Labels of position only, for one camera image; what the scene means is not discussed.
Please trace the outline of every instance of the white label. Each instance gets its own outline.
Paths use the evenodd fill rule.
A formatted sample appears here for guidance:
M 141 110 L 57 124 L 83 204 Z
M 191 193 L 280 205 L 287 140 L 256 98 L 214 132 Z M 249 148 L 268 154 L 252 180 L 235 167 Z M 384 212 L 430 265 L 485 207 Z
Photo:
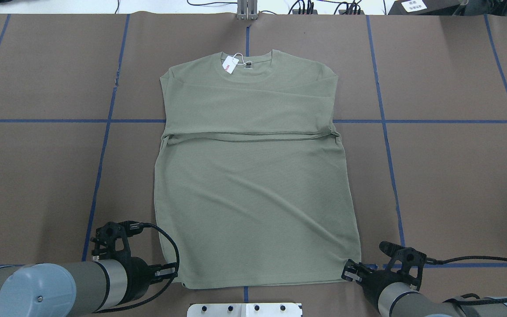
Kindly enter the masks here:
M 415 12 L 415 11 L 425 10 L 428 8 L 424 4 L 424 1 L 422 1 L 422 0 L 410 0 L 410 1 L 402 2 L 401 4 L 404 7 L 404 10 L 406 10 L 406 12 Z
M 234 68 L 236 68 L 236 65 L 238 64 L 239 59 L 233 58 L 232 56 L 226 56 L 226 59 L 222 63 L 222 68 L 224 68 L 225 71 L 228 72 L 228 74 L 232 74 L 234 71 Z

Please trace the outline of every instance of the shirt sleeve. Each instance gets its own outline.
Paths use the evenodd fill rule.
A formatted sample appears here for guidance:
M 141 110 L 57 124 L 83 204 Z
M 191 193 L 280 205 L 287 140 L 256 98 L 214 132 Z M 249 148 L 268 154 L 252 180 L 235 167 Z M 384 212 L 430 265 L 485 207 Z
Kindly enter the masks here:
M 163 76 L 161 76 L 159 78 L 159 83 L 162 85 L 162 93 L 163 93 L 164 99 L 165 99 L 165 92 L 167 92 L 167 86 L 169 84 L 170 78 L 173 78 L 173 70 L 171 70 L 171 68 L 169 68 L 169 70 L 167 70 L 167 73 L 163 74 Z
M 330 67 L 322 64 L 322 67 L 320 68 L 320 74 L 318 75 L 318 78 L 316 80 L 323 80 L 326 78 L 333 78 L 337 77 L 336 73 L 334 73 L 333 70 L 330 69 Z

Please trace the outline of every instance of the metal bracket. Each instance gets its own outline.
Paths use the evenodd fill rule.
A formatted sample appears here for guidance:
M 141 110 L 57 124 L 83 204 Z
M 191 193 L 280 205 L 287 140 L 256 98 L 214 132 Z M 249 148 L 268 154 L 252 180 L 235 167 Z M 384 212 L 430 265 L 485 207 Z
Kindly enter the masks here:
M 344 268 L 344 273 L 342 274 L 342 279 L 344 279 L 346 281 L 350 281 L 350 282 L 352 282 L 353 280 L 361 282 L 363 280 L 359 275 L 357 275 L 357 271 L 353 267 Z
M 257 0 L 238 0 L 238 20 L 257 20 Z
M 386 255 L 390 257 L 389 263 L 386 265 L 385 271 L 392 271 L 394 263 L 400 261 L 402 268 L 397 271 L 397 274 L 401 275 L 402 282 L 410 285 L 412 289 L 420 291 L 422 285 L 422 273 L 424 271 L 424 265 L 428 257 L 416 251 L 412 247 L 402 247 L 396 243 L 383 241 L 378 245 L 378 248 Z M 413 267 L 418 268 L 418 274 L 416 277 L 410 275 L 410 269 Z
M 302 317 L 301 303 L 193 304 L 187 317 Z

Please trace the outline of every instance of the black box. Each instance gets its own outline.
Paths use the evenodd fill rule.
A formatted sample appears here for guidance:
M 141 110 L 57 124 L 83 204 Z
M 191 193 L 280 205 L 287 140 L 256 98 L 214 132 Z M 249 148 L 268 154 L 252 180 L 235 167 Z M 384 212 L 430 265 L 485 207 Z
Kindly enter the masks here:
M 422 0 L 427 7 L 426 9 L 406 12 L 402 3 L 408 1 L 395 1 L 390 8 L 389 15 L 452 15 L 461 5 L 459 0 Z

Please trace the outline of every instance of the neckline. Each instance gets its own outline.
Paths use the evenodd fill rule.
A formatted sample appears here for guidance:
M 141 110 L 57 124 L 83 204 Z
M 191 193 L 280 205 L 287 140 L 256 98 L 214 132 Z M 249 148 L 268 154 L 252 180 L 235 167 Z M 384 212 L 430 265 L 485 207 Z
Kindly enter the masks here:
M 227 56 L 233 56 L 234 54 L 227 54 L 225 52 L 219 52 L 213 55 L 213 66 L 220 77 L 224 80 L 231 82 L 259 82 L 265 80 L 274 73 L 275 67 L 277 66 L 276 60 L 279 56 L 278 53 L 278 50 L 271 50 L 271 52 L 260 56 L 244 56 L 244 60 L 246 62 L 251 61 L 254 64 L 271 61 L 269 68 L 265 72 L 257 75 L 237 76 L 236 74 L 228 74 L 222 68 L 222 62 L 226 59 Z

